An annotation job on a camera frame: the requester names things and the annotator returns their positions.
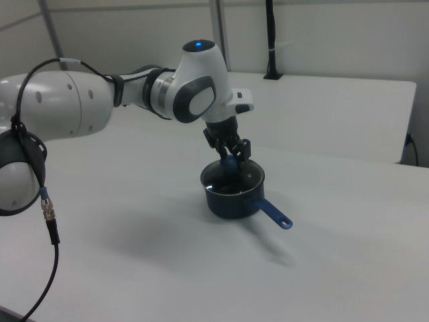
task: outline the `pot handle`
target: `pot handle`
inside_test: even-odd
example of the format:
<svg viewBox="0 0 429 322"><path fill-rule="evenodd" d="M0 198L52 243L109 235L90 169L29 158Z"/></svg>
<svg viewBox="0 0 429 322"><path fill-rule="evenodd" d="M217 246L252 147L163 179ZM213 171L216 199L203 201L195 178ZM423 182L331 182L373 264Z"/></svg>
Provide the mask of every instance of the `pot handle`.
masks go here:
<svg viewBox="0 0 429 322"><path fill-rule="evenodd" d="M266 213L271 219L275 221L281 228L289 229L294 223L292 220L287 218L279 209L277 209L267 199L255 199L252 203L259 207L264 213Z"/></svg>

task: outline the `black cable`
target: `black cable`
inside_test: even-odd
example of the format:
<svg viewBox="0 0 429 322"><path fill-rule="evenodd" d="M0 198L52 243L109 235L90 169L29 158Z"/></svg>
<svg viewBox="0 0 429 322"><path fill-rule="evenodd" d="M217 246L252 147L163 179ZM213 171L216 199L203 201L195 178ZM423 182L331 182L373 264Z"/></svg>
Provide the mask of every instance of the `black cable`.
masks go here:
<svg viewBox="0 0 429 322"><path fill-rule="evenodd" d="M19 322L27 321L27 319L30 317L30 315L33 314L33 312L39 307L40 303L43 301L43 299L45 298L46 294L48 293L49 288L52 285L52 282L54 281L56 269L58 267L58 258L59 258L59 255L60 255L60 250L58 249L58 244L55 244L54 247L55 247L54 267L52 268L51 277L49 277L49 281L48 281L48 283L47 283L47 285L45 287L45 290L43 291L42 295L40 296L40 298L38 299L38 301L35 303L35 305L32 307L32 309L29 310L28 313L21 320L19 320Z"/></svg>
<svg viewBox="0 0 429 322"><path fill-rule="evenodd" d="M126 82L131 82L131 81L135 81L136 79L145 78L145 77L147 77L148 75L149 75L149 74L144 74L144 75L136 76L136 77L133 77L133 78L124 79L123 81L124 81L124 83L126 83Z"/></svg>
<svg viewBox="0 0 429 322"><path fill-rule="evenodd" d="M16 102L16 112L14 117L12 118L12 126L14 125L19 125L19 123L21 122L21 102L22 102L22 97L23 97L23 93L24 93L24 88L25 86L27 86L27 83L30 79L31 76L33 76L33 74L36 72L36 70L41 69L41 67L50 64L51 62L59 62L60 59L59 58L53 58L53 59L49 59L46 60L44 62L42 62L41 64L38 64L36 67L34 67L28 74L27 76L24 78L24 81L21 84L21 87L19 88L19 92L18 92L18 99Z"/></svg>
<svg viewBox="0 0 429 322"><path fill-rule="evenodd" d="M100 76L102 79L104 79L107 82L113 83L113 79L106 77L105 75L101 74L98 70L96 70L95 68L89 66L86 62L80 61L80 64L87 67L91 72L93 72L94 74Z"/></svg>
<svg viewBox="0 0 429 322"><path fill-rule="evenodd" d="M413 145L414 147L414 155L416 156L416 166L418 166L418 155L417 155L417 147L416 147L416 143L414 142L413 138L410 137L410 143Z"/></svg>

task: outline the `table surface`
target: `table surface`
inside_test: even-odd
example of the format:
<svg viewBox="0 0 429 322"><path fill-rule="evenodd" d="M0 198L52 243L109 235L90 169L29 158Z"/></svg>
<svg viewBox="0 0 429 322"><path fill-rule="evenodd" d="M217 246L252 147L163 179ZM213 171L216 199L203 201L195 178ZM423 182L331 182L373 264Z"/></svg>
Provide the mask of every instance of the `table surface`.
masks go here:
<svg viewBox="0 0 429 322"><path fill-rule="evenodd" d="M294 226L227 221L199 182L217 158L203 136L121 125L139 119L163 122L118 108L101 133L48 142L60 263L35 321L427 320L428 169L254 144ZM2 218L1 305L27 312L53 253L37 205Z"/></svg>
<svg viewBox="0 0 429 322"><path fill-rule="evenodd" d="M231 86L253 93L255 110L239 115L239 133L270 148L397 163L401 160L416 84L393 80L283 76L230 72ZM201 122L188 125L142 120L122 126L201 136Z"/></svg>

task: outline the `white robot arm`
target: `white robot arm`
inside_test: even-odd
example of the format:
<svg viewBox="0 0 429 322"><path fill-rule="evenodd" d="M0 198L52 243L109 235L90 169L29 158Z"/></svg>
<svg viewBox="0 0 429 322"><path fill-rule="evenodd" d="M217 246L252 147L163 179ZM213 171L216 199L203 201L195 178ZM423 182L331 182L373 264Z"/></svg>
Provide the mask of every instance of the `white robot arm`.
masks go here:
<svg viewBox="0 0 429 322"><path fill-rule="evenodd" d="M19 146L12 146L11 118L24 78L23 74L0 80L0 215L20 213L38 196L40 182ZM221 51L208 40L185 44L175 71L147 66L121 76L37 73L25 87L21 120L42 141L73 138L101 131L112 109L128 104L182 123L201 117L207 126L204 134L221 158L227 149L240 162L250 156L250 142L238 136L235 116L253 109L251 92L231 88Z"/></svg>

